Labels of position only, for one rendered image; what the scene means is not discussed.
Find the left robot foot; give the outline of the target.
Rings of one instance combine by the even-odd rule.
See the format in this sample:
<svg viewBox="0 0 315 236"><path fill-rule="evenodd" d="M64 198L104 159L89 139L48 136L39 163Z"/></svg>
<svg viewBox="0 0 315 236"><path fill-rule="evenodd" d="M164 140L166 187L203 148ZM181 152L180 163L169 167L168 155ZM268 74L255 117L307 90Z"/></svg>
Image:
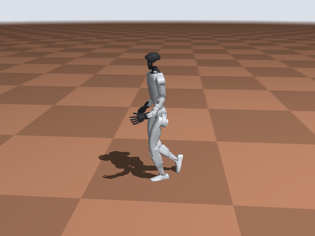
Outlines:
<svg viewBox="0 0 315 236"><path fill-rule="evenodd" d="M162 174L163 175L163 174ZM159 181L159 180L163 180L163 179L168 179L169 175L167 173L165 173L165 176L161 176L160 174L150 178L150 181Z"/></svg>

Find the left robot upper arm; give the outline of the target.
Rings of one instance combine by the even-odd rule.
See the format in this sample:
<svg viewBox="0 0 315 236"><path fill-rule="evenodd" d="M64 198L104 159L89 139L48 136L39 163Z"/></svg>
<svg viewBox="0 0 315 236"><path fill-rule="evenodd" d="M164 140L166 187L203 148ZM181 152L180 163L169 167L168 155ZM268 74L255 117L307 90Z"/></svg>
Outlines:
<svg viewBox="0 0 315 236"><path fill-rule="evenodd" d="M162 76L156 76L157 92L159 97L156 98L156 103L159 104L160 100L165 99L165 79Z"/></svg>

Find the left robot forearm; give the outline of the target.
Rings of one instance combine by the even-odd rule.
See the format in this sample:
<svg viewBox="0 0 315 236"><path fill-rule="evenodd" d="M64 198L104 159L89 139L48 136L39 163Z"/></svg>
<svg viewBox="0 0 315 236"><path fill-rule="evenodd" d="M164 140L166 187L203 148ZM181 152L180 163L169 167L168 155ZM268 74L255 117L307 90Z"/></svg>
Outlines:
<svg viewBox="0 0 315 236"><path fill-rule="evenodd" d="M159 102L159 104L155 104L152 111L150 113L146 114L147 118L155 117L158 113L158 111L163 107L165 100L162 98Z"/></svg>

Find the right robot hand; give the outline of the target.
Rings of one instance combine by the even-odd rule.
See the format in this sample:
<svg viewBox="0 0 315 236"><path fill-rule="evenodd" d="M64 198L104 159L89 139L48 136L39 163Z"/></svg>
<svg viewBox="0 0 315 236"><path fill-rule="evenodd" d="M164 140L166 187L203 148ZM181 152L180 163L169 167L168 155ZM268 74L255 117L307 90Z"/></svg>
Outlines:
<svg viewBox="0 0 315 236"><path fill-rule="evenodd" d="M149 102L147 101L144 106L142 106L140 109L138 109L138 113L140 114L144 114L144 112L146 111L147 108L149 108L147 105L149 104Z"/></svg>

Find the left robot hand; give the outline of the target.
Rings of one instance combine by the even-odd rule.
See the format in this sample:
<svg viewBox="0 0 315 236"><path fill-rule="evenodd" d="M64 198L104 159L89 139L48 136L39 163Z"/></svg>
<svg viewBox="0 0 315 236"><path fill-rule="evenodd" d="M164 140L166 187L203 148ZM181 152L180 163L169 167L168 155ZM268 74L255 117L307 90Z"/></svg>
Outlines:
<svg viewBox="0 0 315 236"><path fill-rule="evenodd" d="M138 124L138 123L144 121L144 119L148 119L148 118L147 118L147 115L146 115L146 114L148 114L148 113L150 113L150 112L147 112L147 113L144 113L144 114L133 113L133 114L136 114L137 116L130 117L130 118L134 118L134 119L130 119L130 120L135 120L135 121L131 121L131 123L133 123L133 125L135 125L135 124ZM137 119L137 120L136 120L136 119ZM139 122L137 122L137 121L139 121ZM137 122L137 123L134 123L134 122Z"/></svg>

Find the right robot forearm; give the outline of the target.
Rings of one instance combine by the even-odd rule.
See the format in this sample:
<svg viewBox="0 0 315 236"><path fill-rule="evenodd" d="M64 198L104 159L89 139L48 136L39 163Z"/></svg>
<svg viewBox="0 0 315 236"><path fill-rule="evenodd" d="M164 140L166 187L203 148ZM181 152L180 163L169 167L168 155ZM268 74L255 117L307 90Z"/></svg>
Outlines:
<svg viewBox="0 0 315 236"><path fill-rule="evenodd" d="M149 102L149 104L147 106L150 107L153 104L151 98L148 100L148 102Z"/></svg>

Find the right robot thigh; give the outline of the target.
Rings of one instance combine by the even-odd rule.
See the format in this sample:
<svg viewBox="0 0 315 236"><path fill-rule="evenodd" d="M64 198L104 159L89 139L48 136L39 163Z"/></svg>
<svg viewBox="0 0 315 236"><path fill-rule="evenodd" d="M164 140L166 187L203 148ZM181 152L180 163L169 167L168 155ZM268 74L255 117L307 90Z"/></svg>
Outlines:
<svg viewBox="0 0 315 236"><path fill-rule="evenodd" d="M152 110L151 110L151 111L152 111ZM152 125L153 125L155 119L156 119L156 117L151 117L151 118L148 119L148 124L147 124L148 137L149 137L150 130L151 130L151 128L152 128ZM158 146L158 147L161 146L161 141L160 141L160 140L158 140L156 146Z"/></svg>

